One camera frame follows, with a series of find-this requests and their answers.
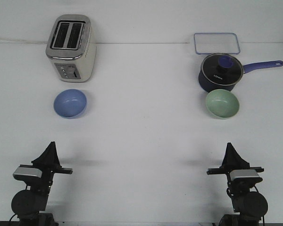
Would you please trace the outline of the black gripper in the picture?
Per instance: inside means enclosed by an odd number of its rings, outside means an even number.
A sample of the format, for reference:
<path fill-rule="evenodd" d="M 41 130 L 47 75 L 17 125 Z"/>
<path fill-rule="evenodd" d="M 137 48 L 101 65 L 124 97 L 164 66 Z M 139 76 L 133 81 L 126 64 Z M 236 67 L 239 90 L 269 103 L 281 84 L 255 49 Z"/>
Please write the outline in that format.
<path fill-rule="evenodd" d="M 45 151 L 35 160 L 32 161 L 32 165 L 20 165 L 19 167 L 28 167 L 28 168 L 37 168 L 42 171 L 42 177 L 40 179 L 29 179 L 26 181 L 23 181 L 27 186 L 30 187 L 30 190 L 41 194 L 41 195 L 48 195 L 50 193 L 50 189 L 53 184 L 53 177 L 54 174 L 72 174 L 73 169 L 72 168 L 63 168 L 60 165 L 57 149 L 56 149 L 56 143 L 50 142 L 50 144 L 47 146 Z"/>
<path fill-rule="evenodd" d="M 208 169 L 207 175 L 226 175 L 228 195 L 245 195 L 250 192 L 250 189 L 254 188 L 257 183 L 263 181 L 259 173 L 264 172 L 264 168 L 250 168 L 250 164 L 240 157 L 231 143 L 227 143 L 222 168 Z"/>

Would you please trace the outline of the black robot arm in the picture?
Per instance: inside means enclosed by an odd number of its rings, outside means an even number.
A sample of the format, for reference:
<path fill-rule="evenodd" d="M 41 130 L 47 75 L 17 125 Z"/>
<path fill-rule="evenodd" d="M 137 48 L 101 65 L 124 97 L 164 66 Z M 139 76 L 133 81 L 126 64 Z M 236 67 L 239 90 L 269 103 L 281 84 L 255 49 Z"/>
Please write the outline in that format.
<path fill-rule="evenodd" d="M 266 198 L 256 184 L 263 181 L 262 167 L 252 167 L 237 153 L 232 143 L 227 143 L 225 156 L 219 168 L 210 168 L 207 175 L 226 175 L 226 193 L 232 201 L 233 214 L 225 214 L 219 226 L 258 226 L 268 211 Z"/>
<path fill-rule="evenodd" d="M 19 165 L 13 178 L 26 184 L 24 190 L 15 194 L 11 201 L 14 215 L 20 226 L 58 226 L 52 213 L 45 213 L 49 193 L 56 173 L 73 173 L 72 168 L 60 165 L 56 143 L 50 142 L 45 151 L 31 165 Z"/>

